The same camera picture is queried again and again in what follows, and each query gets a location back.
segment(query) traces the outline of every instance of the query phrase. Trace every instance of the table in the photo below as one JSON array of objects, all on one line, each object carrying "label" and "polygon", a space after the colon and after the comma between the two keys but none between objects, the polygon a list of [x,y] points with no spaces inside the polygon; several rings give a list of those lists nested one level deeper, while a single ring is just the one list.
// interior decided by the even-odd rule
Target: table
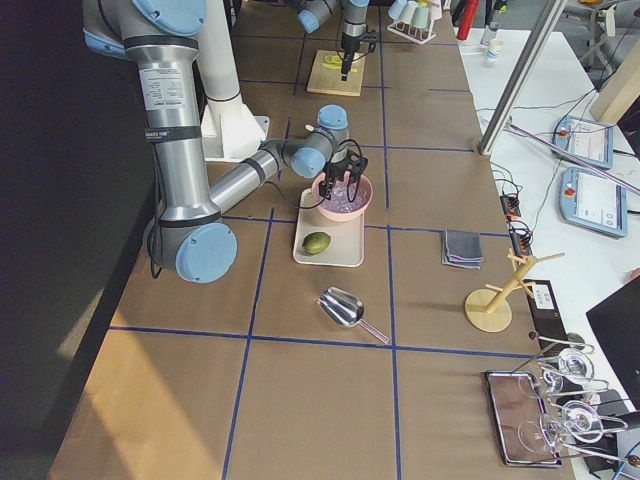
[{"label": "table", "polygon": [[[383,41],[359,98],[304,90],[337,17],[305,37],[291,12],[249,2],[233,34],[243,98],[271,137],[304,135],[327,103],[349,113],[375,189],[364,263],[295,263],[297,213],[268,186],[225,215],[239,255],[219,281],[154,281],[142,254],[51,479],[572,478],[571,465],[506,467],[496,447],[482,372],[537,348],[521,292],[503,332],[464,316],[469,292],[511,273],[510,240],[448,14],[424,46],[385,32],[385,9],[368,22]],[[292,199],[309,186],[279,182]],[[441,264],[443,229],[481,234],[480,271]],[[335,325],[316,305],[329,286],[360,297],[391,345]]]},{"label": "table", "polygon": [[[505,48],[493,63],[488,63],[483,55],[474,53],[481,36],[482,30],[473,29],[467,41],[460,42],[460,49],[478,118],[484,128],[492,111],[483,109],[493,108],[497,104],[528,32],[501,30],[498,38],[504,41]],[[561,33],[552,33],[516,105],[555,106],[577,100],[592,88],[565,38]],[[572,115],[592,118],[588,105],[596,95],[596,92],[592,92],[578,103]],[[569,103],[537,110],[515,109],[512,113],[513,123],[533,133],[552,132],[557,121],[567,114],[572,105]],[[550,135],[543,137],[547,140],[551,138]],[[618,127],[614,128],[614,147],[632,152]],[[508,168],[515,182],[523,186],[520,195],[522,218],[533,226],[558,165],[557,158],[530,139],[503,132],[495,144],[491,159]],[[558,192],[561,174],[568,166],[562,162],[551,182],[549,198],[539,214],[533,245],[534,254],[538,256],[565,252],[566,257],[537,266],[531,277],[551,281],[566,331],[576,332],[587,343],[597,346],[586,312],[619,289],[629,271],[640,266],[640,219],[629,216],[629,235],[620,240],[565,223],[558,207]],[[629,183],[640,185],[640,163],[636,158],[616,154],[610,172]],[[634,195],[628,195],[627,198],[628,208],[638,210],[640,199]],[[625,398],[624,389],[599,350],[594,355],[594,363],[596,376],[609,380],[612,388]]]}]

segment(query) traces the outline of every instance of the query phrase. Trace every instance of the bowl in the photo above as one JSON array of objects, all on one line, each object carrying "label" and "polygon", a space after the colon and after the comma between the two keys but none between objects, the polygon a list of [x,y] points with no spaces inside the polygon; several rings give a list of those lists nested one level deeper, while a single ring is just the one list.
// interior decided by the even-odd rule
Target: bowl
[{"label": "bowl", "polygon": [[[325,174],[321,173],[316,177],[311,185],[311,194],[316,200],[316,203],[322,200],[322,197],[318,192],[318,188],[320,182],[324,180],[324,177]],[[360,185],[358,186],[357,191],[357,184],[349,186],[350,197],[353,198],[353,195],[355,194],[355,201],[349,202],[346,197],[348,181],[349,172],[346,172],[344,175],[344,181],[336,182],[333,187],[331,200],[325,200],[317,207],[320,213],[329,220],[333,220],[334,222],[348,222],[349,220],[353,220],[364,213],[373,199],[373,185],[371,185],[371,182],[367,177],[361,175]]]}]

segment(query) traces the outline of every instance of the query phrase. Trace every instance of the silver scoop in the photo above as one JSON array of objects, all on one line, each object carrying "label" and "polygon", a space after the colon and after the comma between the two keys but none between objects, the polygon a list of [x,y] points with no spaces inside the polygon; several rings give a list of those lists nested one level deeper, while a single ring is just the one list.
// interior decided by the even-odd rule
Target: silver scoop
[{"label": "silver scoop", "polygon": [[364,315],[364,305],[355,295],[336,287],[329,287],[327,291],[318,298],[318,305],[320,305],[322,309],[327,312],[327,315],[338,325],[346,328],[359,325],[385,345],[389,343],[389,337],[368,324],[362,318]]}]

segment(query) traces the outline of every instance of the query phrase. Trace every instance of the wooden base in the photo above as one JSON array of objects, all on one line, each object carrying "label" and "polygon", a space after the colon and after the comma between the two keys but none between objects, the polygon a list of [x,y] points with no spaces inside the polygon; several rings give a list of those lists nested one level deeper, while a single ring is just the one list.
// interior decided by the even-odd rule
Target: wooden base
[{"label": "wooden base", "polygon": [[352,68],[356,71],[349,73],[347,81],[343,82],[340,76],[340,69],[331,69],[323,65],[324,58],[329,55],[336,55],[335,51],[318,50],[316,58],[311,67],[311,75],[307,84],[307,92],[324,93],[328,95],[346,95],[348,97],[359,97],[362,88],[362,75],[364,73],[365,58],[356,53]]},{"label": "wooden base", "polygon": [[481,288],[469,294],[464,302],[464,313],[474,327],[483,332],[501,332],[511,323],[511,307],[505,301],[493,311],[486,313],[489,302],[497,295],[493,290]]}]

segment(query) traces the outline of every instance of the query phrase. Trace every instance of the silver tray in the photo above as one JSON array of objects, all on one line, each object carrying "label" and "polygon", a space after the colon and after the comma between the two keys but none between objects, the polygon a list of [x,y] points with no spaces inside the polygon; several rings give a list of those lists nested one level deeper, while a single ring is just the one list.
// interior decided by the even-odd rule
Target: silver tray
[{"label": "silver tray", "polygon": [[538,422],[540,415],[547,413],[542,400],[522,393],[518,379],[523,377],[533,388],[534,377],[530,372],[485,372],[502,461],[512,467],[560,467],[562,460],[557,454],[530,452],[518,439],[520,423],[527,420]]}]

